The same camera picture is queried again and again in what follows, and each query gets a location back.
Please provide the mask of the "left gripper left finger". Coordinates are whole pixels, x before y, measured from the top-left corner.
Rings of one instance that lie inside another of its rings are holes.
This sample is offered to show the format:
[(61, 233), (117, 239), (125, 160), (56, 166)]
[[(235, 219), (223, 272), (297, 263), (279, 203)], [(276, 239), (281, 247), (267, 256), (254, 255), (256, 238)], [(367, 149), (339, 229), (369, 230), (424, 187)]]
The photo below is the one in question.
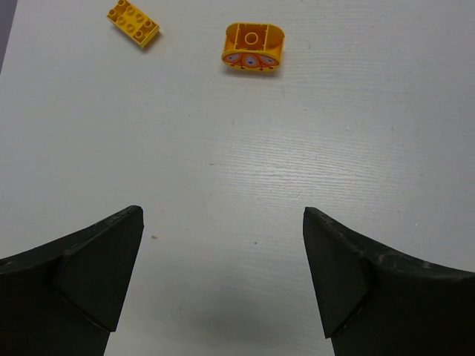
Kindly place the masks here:
[(143, 235), (131, 205), (1, 259), (2, 355), (103, 355), (118, 327)]

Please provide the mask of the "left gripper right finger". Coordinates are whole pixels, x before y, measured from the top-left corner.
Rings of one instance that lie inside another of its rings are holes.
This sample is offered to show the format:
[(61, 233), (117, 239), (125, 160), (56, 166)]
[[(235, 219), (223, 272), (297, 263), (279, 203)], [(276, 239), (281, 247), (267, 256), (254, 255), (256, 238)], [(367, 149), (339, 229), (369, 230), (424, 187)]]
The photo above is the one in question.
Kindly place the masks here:
[(472, 355), (474, 274), (370, 239), (317, 208), (303, 237), (336, 355)]

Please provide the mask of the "orange lego block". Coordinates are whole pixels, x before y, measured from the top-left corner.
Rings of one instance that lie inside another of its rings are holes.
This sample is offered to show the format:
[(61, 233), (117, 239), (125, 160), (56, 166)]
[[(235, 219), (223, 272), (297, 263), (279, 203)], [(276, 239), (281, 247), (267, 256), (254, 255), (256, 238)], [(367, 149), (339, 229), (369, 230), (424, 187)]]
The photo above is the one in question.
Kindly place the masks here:
[(279, 26), (236, 22), (226, 28), (221, 60), (237, 70), (274, 71), (281, 66), (284, 42)]

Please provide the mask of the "yellow lego brick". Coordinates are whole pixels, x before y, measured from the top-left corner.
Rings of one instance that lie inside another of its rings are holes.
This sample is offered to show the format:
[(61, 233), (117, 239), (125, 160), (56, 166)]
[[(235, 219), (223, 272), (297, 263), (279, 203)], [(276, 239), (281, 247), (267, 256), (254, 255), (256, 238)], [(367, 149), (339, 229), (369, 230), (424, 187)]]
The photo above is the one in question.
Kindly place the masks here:
[(130, 1), (119, 0), (108, 11), (108, 20), (140, 49), (145, 49), (160, 31), (160, 26)]

